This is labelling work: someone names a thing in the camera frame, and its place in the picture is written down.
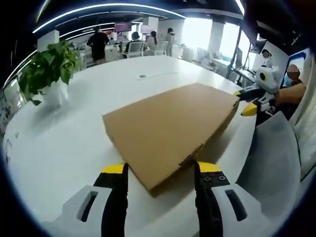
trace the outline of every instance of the white flower pot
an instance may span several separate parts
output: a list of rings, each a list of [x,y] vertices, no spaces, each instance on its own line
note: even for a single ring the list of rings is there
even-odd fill
[[[44,94],[42,95],[43,102],[53,109],[59,108],[68,99],[67,85],[61,79],[53,82],[51,86],[44,87],[41,91]]]

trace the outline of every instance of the white chair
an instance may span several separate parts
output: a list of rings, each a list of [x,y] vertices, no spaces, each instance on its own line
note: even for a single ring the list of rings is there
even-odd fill
[[[257,126],[237,183],[260,203],[272,235],[295,207],[300,186],[299,150],[282,112]]]
[[[154,51],[155,55],[164,55],[166,52],[168,41],[159,41]]]
[[[209,51],[199,47],[197,48],[197,65],[200,65],[201,67],[209,69],[213,72],[217,71],[215,63],[211,61]]]
[[[130,42],[128,52],[127,53],[122,52],[122,54],[125,55],[127,58],[142,57],[143,48],[144,48],[143,41]]]

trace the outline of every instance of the woman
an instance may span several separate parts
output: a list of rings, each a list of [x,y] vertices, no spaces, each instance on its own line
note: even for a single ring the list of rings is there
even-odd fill
[[[92,48],[92,58],[97,65],[105,63],[105,45],[109,42],[109,38],[105,33],[101,32],[100,26],[94,28],[94,35],[90,37],[87,45]]]
[[[272,68],[272,60],[271,60],[271,56],[272,54],[270,54],[269,51],[267,51],[266,49],[262,50],[262,56],[264,58],[263,60],[263,64],[262,66],[266,66],[267,68]]]
[[[157,47],[157,32],[156,31],[151,31],[150,32],[150,37],[147,39],[145,43],[145,49],[149,48],[149,50],[144,52],[144,56],[152,56],[155,55],[155,49]]]
[[[124,53],[128,53],[129,43],[131,43],[131,42],[139,42],[140,41],[139,38],[140,38],[140,36],[139,36],[138,32],[137,31],[133,32],[132,33],[132,41],[127,43]]]
[[[166,41],[168,41],[168,45],[166,48],[166,54],[170,57],[172,57],[172,48],[175,41],[175,33],[173,32],[172,28],[168,28]]]

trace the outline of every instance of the black shirt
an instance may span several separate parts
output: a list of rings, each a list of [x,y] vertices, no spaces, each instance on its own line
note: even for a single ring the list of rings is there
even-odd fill
[[[96,32],[87,42],[87,45],[92,47],[92,51],[102,50],[105,45],[109,42],[109,38],[105,33]]]

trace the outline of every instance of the desk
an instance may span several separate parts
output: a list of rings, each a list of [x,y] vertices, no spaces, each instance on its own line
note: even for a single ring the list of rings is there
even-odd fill
[[[233,71],[235,73],[237,73],[240,77],[243,78],[243,80],[241,81],[242,88],[245,88],[245,87],[255,83],[255,77],[249,71],[242,70],[242,69],[233,69]]]
[[[44,104],[26,104],[8,124],[4,147],[9,139],[9,174],[34,217],[40,222],[55,220],[63,203],[83,186],[93,185],[105,166],[122,162],[105,133],[103,114],[195,82],[230,94],[240,90],[216,73],[162,55],[114,61],[75,73],[68,86],[68,103],[53,113]],[[255,128],[256,117],[240,115],[246,106],[246,102],[239,104],[210,152],[220,157],[217,164],[231,183],[244,166]],[[199,229],[195,196],[191,173],[153,198],[129,170],[125,235],[194,235]]]

